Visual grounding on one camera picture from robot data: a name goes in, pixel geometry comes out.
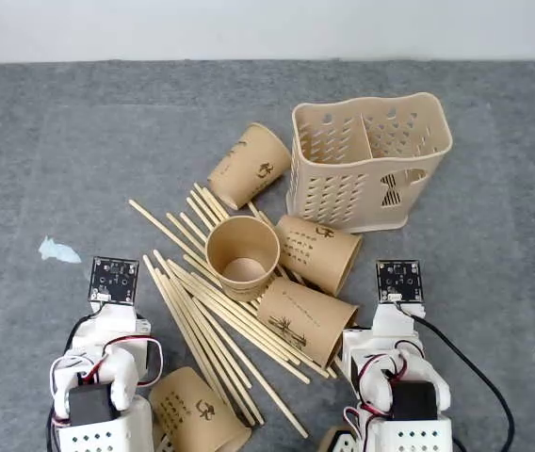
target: brown paper cup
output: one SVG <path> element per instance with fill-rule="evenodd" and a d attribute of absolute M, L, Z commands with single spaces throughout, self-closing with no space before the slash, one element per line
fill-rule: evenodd
<path fill-rule="evenodd" d="M 236 301 L 251 301 L 271 280 L 280 257 L 280 242 L 263 221 L 231 217 L 211 232 L 205 254 L 225 294 Z"/>
<path fill-rule="evenodd" d="M 208 177 L 209 186 L 237 210 L 290 168 L 286 146 L 265 125 L 249 125 Z"/>
<path fill-rule="evenodd" d="M 276 278 L 259 305 L 258 318 L 326 367 L 341 347 L 343 329 L 353 322 L 357 309 L 285 278 Z"/>
<path fill-rule="evenodd" d="M 362 244 L 347 234 L 301 218 L 284 215 L 276 225 L 280 264 L 299 273 L 324 292 L 338 295 Z"/>
<path fill-rule="evenodd" d="M 177 452 L 234 452 L 251 437 L 251 429 L 190 367 L 159 381 L 149 398 Z"/>

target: bamboo skewer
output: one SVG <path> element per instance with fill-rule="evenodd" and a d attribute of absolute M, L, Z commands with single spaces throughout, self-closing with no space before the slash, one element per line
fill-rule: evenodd
<path fill-rule="evenodd" d="M 269 383 L 266 381 L 263 375 L 257 370 L 257 368 L 254 366 L 254 364 L 247 358 L 247 355 L 243 353 L 243 351 L 240 349 L 240 347 L 232 340 L 232 338 L 228 335 L 228 333 L 221 327 L 221 325 L 217 322 L 217 320 L 206 310 L 206 308 L 197 300 L 193 299 L 194 304 L 197 306 L 197 308 L 201 311 L 201 313 L 204 315 L 204 317 L 209 321 L 209 323 L 213 326 L 215 331 L 218 332 L 218 334 L 222 337 L 222 339 L 226 342 L 226 344 L 234 351 L 234 353 L 238 356 L 240 361 L 242 361 L 243 364 L 247 366 L 249 371 L 253 374 L 253 376 L 259 381 L 259 384 L 263 386 L 263 388 L 266 390 L 267 394 L 271 397 L 271 399 L 276 403 L 278 408 L 283 412 L 284 416 L 290 421 L 290 423 L 297 429 L 297 431 L 300 433 L 300 435 L 303 438 L 307 438 L 309 435 L 307 434 L 307 431 L 303 426 L 300 424 L 300 422 L 297 420 L 295 415 L 286 407 L 284 402 L 280 399 L 278 394 L 271 388 Z"/>
<path fill-rule="evenodd" d="M 197 270 L 199 270 L 203 276 L 208 279 L 211 283 L 216 285 L 217 287 L 221 287 L 221 282 L 213 275 L 213 273 L 210 273 L 206 268 L 203 266 L 200 266 L 198 262 L 196 262 L 194 259 L 192 259 L 187 254 L 183 254 L 182 256 L 186 262 L 188 262 L 191 266 L 195 267 Z"/>
<path fill-rule="evenodd" d="M 222 309 L 224 309 L 228 313 L 228 315 L 232 316 L 233 321 L 236 322 L 236 324 L 238 325 L 238 327 L 240 329 L 244 329 L 244 330 L 248 331 L 248 333 L 250 335 L 255 337 L 261 343 L 264 343 L 265 347 L 267 347 L 275 355 L 277 355 L 278 357 L 280 357 L 284 361 L 291 360 L 291 361 L 294 362 L 294 364 L 299 364 L 300 363 L 299 360 L 297 360 L 290 353 L 287 353 L 282 347 L 280 347 L 280 345 L 277 342 L 270 340 L 270 338 L 266 338 L 266 335 L 262 334 L 262 332 L 258 331 L 254 327 L 254 325 L 248 325 L 247 323 L 245 323 L 244 320 L 242 320 L 241 318 L 239 318 L 238 315 L 236 315 L 236 310 L 233 310 L 232 308 L 228 309 L 229 307 L 227 305 L 224 305 L 223 301 L 220 300 L 219 297 L 218 297 L 218 294 L 220 294 L 223 297 L 225 297 L 223 294 L 221 294 L 221 292 L 219 290 L 213 288 L 210 284 L 208 284 L 205 280 L 203 280 L 198 275 L 197 275 L 198 280 L 195 279 L 193 277 L 194 274 L 192 274 L 192 275 L 188 274 L 183 268 L 181 268 L 180 266 L 175 264 L 172 260 L 165 261 L 165 259 L 163 258 L 163 256 L 161 255 L 161 253 L 158 250 L 154 250 L 153 254 L 154 254 L 154 257 L 156 257 L 156 260 L 158 261 L 158 263 L 163 268 L 165 268 L 166 271 L 167 271 L 167 268 L 169 268 L 170 271 L 173 270 L 177 274 L 177 276 L 180 279 L 180 281 L 185 284 L 186 290 L 191 291 L 193 293 L 193 295 L 199 295 L 200 293 L 207 294 L 217 304 L 219 304 L 219 306 Z M 207 284 L 207 286 L 203 286 L 203 285 L 199 284 L 198 281 L 201 281 L 202 284 Z M 207 287 L 215 289 L 215 292 L 210 292 L 210 291 L 206 290 Z"/>
<path fill-rule="evenodd" d="M 170 262 L 170 266 L 171 267 L 174 267 L 174 266 L 177 266 L 177 264 L 173 263 L 173 261 L 169 261 Z M 327 371 L 325 371 L 324 369 L 322 369 L 319 365 L 317 365 L 316 363 L 314 363 L 314 361 L 309 358 L 307 355 L 305 355 L 303 352 L 299 351 L 298 349 L 294 348 L 293 346 L 291 346 L 290 344 L 288 344 L 283 338 L 281 338 L 279 335 L 277 335 L 275 332 L 273 332 L 272 330 L 270 330 L 268 327 L 266 327 L 263 323 L 259 322 L 259 320 L 257 320 L 256 318 L 254 317 L 251 317 L 246 311 L 244 311 L 242 308 L 240 308 L 239 306 L 237 306 L 237 303 L 234 303 L 233 301 L 231 301 L 230 299 L 228 299 L 227 297 L 225 297 L 220 291 L 218 291 L 217 289 L 215 289 L 214 287 L 211 287 L 209 284 L 207 284 L 207 282 L 205 280 L 203 280 L 203 278 L 201 278 L 199 275 L 196 275 L 194 273 L 192 273 L 192 277 L 198 281 L 200 284 L 202 284 L 204 287 L 206 287 L 208 290 L 210 290 L 211 292 L 213 292 L 214 294 L 216 295 L 221 295 L 223 296 L 222 300 L 224 300 L 224 304 L 223 306 L 228 309 L 228 308 L 232 308 L 232 311 L 234 315 L 236 314 L 239 314 L 239 316 L 243 317 L 244 320 L 247 321 L 247 323 L 250 324 L 250 326 L 253 326 L 257 332 L 259 332 L 259 334 L 262 335 L 262 337 L 268 339 L 270 341 L 270 343 L 273 343 L 275 344 L 276 346 L 280 346 L 281 348 L 284 349 L 286 353 L 286 356 L 288 357 L 288 359 L 295 363 L 295 364 L 298 364 L 299 361 L 301 360 L 302 362 L 304 362 L 307 366 L 309 366 L 310 368 L 312 368 L 313 370 L 315 370 L 318 374 L 320 374 L 322 377 L 324 377 L 325 379 L 327 379 L 330 375 Z"/>
<path fill-rule="evenodd" d="M 203 318 L 200 316 L 200 313 L 198 313 L 196 307 L 193 306 L 192 298 L 190 297 L 186 289 L 182 286 L 180 280 L 173 274 L 173 270 L 169 266 L 167 266 L 165 269 L 168 273 L 171 283 L 173 284 L 173 286 L 175 286 L 177 291 L 180 293 L 180 297 L 181 297 L 182 302 L 184 303 L 185 310 L 188 311 L 192 315 L 192 317 L 197 321 L 197 324 L 199 324 L 199 326 L 202 329 L 203 327 L 206 327 L 206 325 L 203 324 Z M 211 330 L 210 328 L 206 328 L 206 329 L 207 329 L 207 333 L 210 334 L 214 340 L 216 340 L 217 336 L 215 335 L 215 332 Z M 217 344 L 220 344 L 219 339 L 217 339 L 215 342 Z M 223 353 L 223 357 L 228 361 L 228 363 L 233 368 L 233 370 L 238 374 L 238 377 L 244 383 L 244 385 L 248 389 L 250 389 L 251 382 L 249 381 L 245 373 L 242 371 L 238 363 L 234 360 L 232 355 L 228 353 L 224 347 L 219 347 L 219 349 L 221 352 L 225 350 L 225 352 Z"/>
<path fill-rule="evenodd" d="M 196 203 L 191 199 L 191 198 L 186 198 L 186 202 L 188 203 L 188 205 L 190 207 L 192 207 L 192 210 L 194 211 L 194 213 L 201 219 L 201 221 L 203 222 L 203 224 L 207 227 L 207 229 L 209 230 L 209 232 L 211 232 L 213 230 L 213 227 L 214 225 L 211 224 L 211 221 L 209 221 L 207 219 L 207 217 L 204 215 L 204 213 L 201 211 L 201 208 L 196 205 Z"/>
<path fill-rule="evenodd" d="M 261 351 L 266 353 L 272 360 L 274 360 L 277 364 L 279 364 L 282 368 L 287 370 L 289 373 L 297 377 L 299 380 L 301 380 L 305 384 L 309 384 L 310 380 L 297 369 L 297 367 L 294 367 L 287 361 L 285 361 L 283 358 L 278 356 L 276 353 L 272 352 L 267 346 L 265 346 L 263 343 L 258 341 L 248 330 L 245 330 L 244 328 L 240 328 L 240 324 L 236 323 L 235 317 L 232 315 L 228 315 L 228 312 L 225 311 L 223 308 L 221 308 L 215 301 L 213 301 L 211 298 L 209 298 L 206 294 L 200 293 L 200 297 L 198 300 L 207 308 L 210 309 L 213 313 L 219 316 L 224 322 L 228 323 L 230 326 L 232 326 L 235 330 L 237 330 L 243 337 L 245 337 L 249 342 L 251 342 L 254 346 L 259 348 Z"/>
<path fill-rule="evenodd" d="M 221 205 L 221 202 L 219 202 L 219 200 L 213 195 L 213 193 L 211 193 L 211 190 L 209 190 L 206 187 L 203 187 L 203 192 L 206 195 L 206 197 L 211 200 L 213 205 L 215 205 L 215 207 L 219 210 L 219 212 L 221 213 L 221 217 L 223 219 L 230 217 L 230 214 L 228 213 L 228 211 L 225 209 L 225 207 L 223 207 L 223 205 Z"/>
<path fill-rule="evenodd" d="M 177 266 L 177 264 L 170 261 L 171 266 Z M 192 273 L 192 280 L 195 283 L 200 283 L 207 291 L 212 295 L 215 300 L 232 315 L 236 316 L 242 323 L 246 324 L 251 328 L 257 335 L 262 338 L 263 342 L 268 342 L 273 347 L 278 348 L 281 353 L 294 365 L 299 365 L 300 360 L 295 358 L 294 354 L 289 350 L 290 345 L 288 345 L 284 339 L 274 333 L 272 330 L 268 329 L 264 324 L 260 323 L 255 317 L 249 315 L 244 309 L 242 309 L 237 303 L 234 303 L 223 295 L 219 290 L 211 287 L 206 283 L 203 278 L 199 275 Z"/>
<path fill-rule="evenodd" d="M 251 209 L 252 214 L 259 218 L 259 211 L 257 210 L 257 207 L 255 207 L 255 204 L 252 203 L 252 201 L 247 202 L 247 206 Z"/>
<path fill-rule="evenodd" d="M 188 217 L 188 215 L 186 215 L 184 212 L 180 212 L 180 218 L 184 221 L 185 224 L 188 225 L 188 228 L 190 228 L 192 232 L 203 241 L 203 243 L 207 241 L 207 236 L 203 233 L 203 231 L 201 231 L 201 228 L 194 224 L 194 221 L 192 221 Z"/>
<path fill-rule="evenodd" d="M 223 393 L 222 388 L 221 390 L 219 389 L 220 385 L 217 382 L 217 378 L 215 376 L 215 373 L 213 372 L 213 369 L 208 365 L 208 362 L 206 361 L 206 357 L 201 353 L 196 341 L 192 339 L 187 328 L 184 326 L 182 319 L 175 312 L 175 309 L 173 308 L 173 305 L 171 304 L 171 300 L 167 294 L 167 291 L 165 287 L 163 287 L 163 283 L 158 279 L 158 276 L 156 274 L 156 271 L 154 270 L 153 264 L 151 263 L 150 259 L 148 258 L 146 254 L 142 256 L 142 259 L 144 261 L 144 264 L 146 264 L 146 267 L 148 268 L 148 272 L 151 274 L 151 277 L 153 278 L 154 284 L 156 284 L 156 288 L 160 292 L 161 297 L 165 301 L 165 304 L 167 305 L 168 309 L 170 310 L 173 320 L 175 321 L 180 332 L 182 333 L 182 336 L 184 336 L 184 341 L 186 342 L 186 344 L 188 345 L 188 348 L 192 352 L 194 361 L 196 361 L 196 364 L 201 369 L 201 373 L 203 374 L 204 379 L 209 384 L 211 389 L 213 389 L 213 391 L 215 391 L 215 393 L 219 395 L 219 397 L 224 401 L 224 403 L 226 403 L 226 405 L 229 405 L 229 400 L 227 399 L 228 397 L 225 396 L 225 393 Z"/>
<path fill-rule="evenodd" d="M 194 190 L 190 190 L 190 195 L 192 195 L 192 199 L 194 200 L 194 202 L 197 203 L 197 205 L 199 207 L 201 207 L 203 212 L 207 215 L 207 218 L 209 218 L 211 220 L 211 222 L 213 223 L 214 227 L 217 226 L 219 224 L 219 219 L 215 216 L 215 214 L 207 206 L 207 204 L 204 203 L 204 201 L 201 199 L 201 197 L 198 195 L 198 193 L 196 191 L 194 191 Z"/>
<path fill-rule="evenodd" d="M 167 219 L 171 221 L 173 225 L 180 231 L 180 233 L 182 233 L 190 241 L 190 243 L 197 248 L 198 251 L 204 254 L 204 246 L 201 245 L 201 243 L 196 238 L 194 238 L 194 236 L 191 233 L 188 232 L 188 229 L 186 229 L 184 225 L 180 223 L 180 221 L 176 217 L 174 217 L 171 213 L 168 212 L 165 215 Z"/>
<path fill-rule="evenodd" d="M 185 312 L 185 315 L 188 315 L 191 319 L 190 323 L 196 324 L 197 328 L 201 331 L 209 346 L 217 355 L 219 363 L 225 369 L 227 375 L 223 376 L 222 379 L 228 377 L 230 378 L 235 388 L 240 393 L 247 406 L 251 410 L 252 414 L 255 416 L 257 421 L 259 421 L 259 424 L 263 426 L 266 421 L 259 412 L 257 406 L 255 405 L 255 402 L 252 400 L 247 390 L 243 387 L 244 384 L 247 388 L 250 389 L 251 382 L 249 381 L 245 373 L 242 371 L 238 363 L 235 361 L 230 351 L 225 347 L 225 345 L 223 345 L 221 339 L 219 339 L 215 331 L 208 324 L 207 320 L 201 315 L 200 311 L 198 310 L 192 299 L 189 297 L 188 293 L 184 290 L 184 287 L 180 285 L 179 280 L 175 277 L 172 277 L 171 282 L 176 287 L 176 290 L 180 292 L 180 307 Z M 237 400 L 238 405 L 240 405 L 241 410 L 243 410 L 244 412 L 244 405 L 242 405 L 242 401 L 239 400 L 239 397 L 235 393 L 233 393 L 233 397 Z"/>
<path fill-rule="evenodd" d="M 213 215 L 218 219 L 218 222 L 225 220 L 226 218 L 221 214 L 221 211 L 215 206 L 213 203 L 213 200 L 206 195 L 204 192 L 204 188 L 199 186 L 196 182 L 194 183 L 194 188 L 196 188 L 196 191 L 201 195 L 201 198 L 203 198 L 203 201 L 205 204 L 209 207 Z"/>
<path fill-rule="evenodd" d="M 168 286 L 169 284 L 171 284 L 171 290 L 173 291 L 175 299 L 176 299 L 176 301 L 174 302 L 174 304 L 177 306 L 176 309 L 180 311 L 181 316 L 186 320 L 189 327 L 192 329 L 193 333 L 196 335 L 197 339 L 201 343 L 201 347 L 204 349 L 204 352 L 209 357 L 210 363 L 213 364 L 213 367 L 216 369 L 221 381 L 225 383 L 226 388 L 228 388 L 228 392 L 234 399 L 238 408 L 242 411 L 243 415 L 247 419 L 247 422 L 251 426 L 254 426 L 255 425 L 254 418 L 249 412 L 249 409 L 247 408 L 247 406 L 244 404 L 244 402 L 240 398 L 239 393 L 236 391 L 235 389 L 236 384 L 233 385 L 233 381 L 235 383 L 238 381 L 237 379 L 236 380 L 233 379 L 233 375 L 235 375 L 234 371 L 232 371 L 232 375 L 230 375 L 230 372 L 229 372 L 230 369 L 228 368 L 227 362 L 225 361 L 225 359 L 221 360 L 219 358 L 219 353 L 218 353 L 219 348 L 218 347 L 214 348 L 214 346 L 211 344 L 211 341 L 209 340 L 208 334 L 205 335 L 203 333 L 200 326 L 194 320 L 194 317 L 192 316 L 192 314 L 186 309 L 186 306 L 184 306 L 185 304 L 184 300 L 182 299 L 182 295 L 179 293 L 177 287 L 175 286 L 175 281 L 169 280 L 167 276 L 165 275 L 159 275 L 159 279 L 163 282 L 164 286 Z M 246 394 L 247 397 L 249 397 L 249 395 L 244 390 L 244 388 L 242 388 L 242 385 L 240 385 L 239 381 L 238 381 L 238 386 L 239 386 L 239 388 L 237 388 L 238 391 Z"/>
<path fill-rule="evenodd" d="M 240 303 L 240 306 L 249 314 L 257 316 L 257 311 L 249 303 Z"/>
<path fill-rule="evenodd" d="M 190 257 L 192 257 L 195 261 L 197 261 L 199 264 L 204 266 L 207 270 L 209 270 L 209 267 L 207 263 L 204 261 L 204 259 L 199 256 L 195 251 L 191 250 L 190 247 L 184 243 L 180 238 L 172 233 L 167 226 L 165 226 L 163 223 L 161 223 L 158 219 L 153 217 L 150 212 L 148 212 L 144 207 L 142 207 L 140 204 L 138 204 L 134 200 L 129 200 L 129 205 L 134 207 L 138 212 L 141 213 L 143 217 L 148 219 L 154 226 L 156 226 L 159 231 L 161 231 L 164 235 L 169 237 L 171 241 L 173 241 L 178 247 L 180 247 L 182 250 L 184 250 Z"/>
<path fill-rule="evenodd" d="M 271 358 L 275 360 L 281 360 L 283 362 L 288 361 L 288 355 L 284 353 L 284 351 L 280 347 L 276 347 L 271 343 L 267 343 L 264 338 L 257 333 L 256 330 L 253 329 L 253 327 L 250 327 L 249 325 L 245 324 L 240 320 L 238 317 L 236 317 L 234 314 L 226 310 L 222 305 L 220 305 L 214 297 L 212 297 L 211 294 L 208 292 L 203 291 L 199 285 L 195 284 L 192 280 L 183 280 L 180 278 L 180 281 L 182 285 L 186 288 L 188 292 L 190 292 L 192 295 L 202 299 L 202 300 L 209 300 L 210 303 L 212 303 L 212 306 L 215 305 L 216 309 L 219 310 L 222 315 L 220 315 L 225 321 L 227 321 L 230 325 L 232 325 L 234 328 L 236 328 L 241 334 L 245 335 L 245 337 L 248 336 L 250 338 L 249 340 L 252 341 L 254 344 L 260 344 L 260 348 L 266 352 Z"/>

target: tipped-over paper cup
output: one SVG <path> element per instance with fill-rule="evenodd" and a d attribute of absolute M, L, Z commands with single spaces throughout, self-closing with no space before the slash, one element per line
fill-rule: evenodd
<path fill-rule="evenodd" d="M 211 232 L 205 254 L 225 294 L 236 301 L 251 301 L 271 280 L 280 258 L 280 242 L 263 221 L 231 217 Z"/>
<path fill-rule="evenodd" d="M 208 177 L 209 186 L 237 210 L 290 168 L 286 146 L 265 125 L 249 125 Z"/>
<path fill-rule="evenodd" d="M 284 215 L 276 225 L 282 254 L 280 264 L 299 273 L 324 292 L 338 295 L 362 237 Z"/>
<path fill-rule="evenodd" d="M 303 285 L 276 278 L 259 306 L 259 320 L 322 367 L 341 347 L 341 334 L 357 306 Z"/>
<path fill-rule="evenodd" d="M 177 452 L 235 452 L 251 437 L 251 429 L 190 367 L 159 381 L 149 398 Z"/>

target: gray carpet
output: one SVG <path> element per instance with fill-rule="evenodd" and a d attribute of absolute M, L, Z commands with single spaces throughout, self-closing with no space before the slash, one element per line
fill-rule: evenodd
<path fill-rule="evenodd" d="M 535 451 L 535 63 L 176 62 L 0 65 L 0 451 L 41 451 L 50 405 L 47 369 L 86 314 L 90 258 L 180 251 L 128 205 L 157 216 L 187 211 L 185 196 L 261 121 L 287 143 L 300 102 L 426 90 L 446 110 L 455 145 L 399 231 L 367 234 L 341 298 L 375 307 L 374 261 L 420 259 L 428 319 L 508 397 L 513 450 Z M 284 212 L 286 178 L 257 199 Z M 83 264 L 42 261 L 45 235 Z M 145 271 L 138 307 L 164 344 L 168 371 L 193 365 Z M 496 451 L 506 424 L 483 384 L 435 337 L 430 359 L 452 388 L 456 434 Z M 267 419 L 245 451 L 315 450 L 352 401 L 341 379 L 311 371 L 305 386 L 244 339 L 311 433 L 299 434 L 258 384 Z"/>

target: beige plastic caddy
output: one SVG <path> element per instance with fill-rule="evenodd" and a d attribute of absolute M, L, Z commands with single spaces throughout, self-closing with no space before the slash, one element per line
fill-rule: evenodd
<path fill-rule="evenodd" d="M 420 92 L 293 110 L 289 215 L 350 233 L 400 228 L 452 146 L 441 104 Z"/>

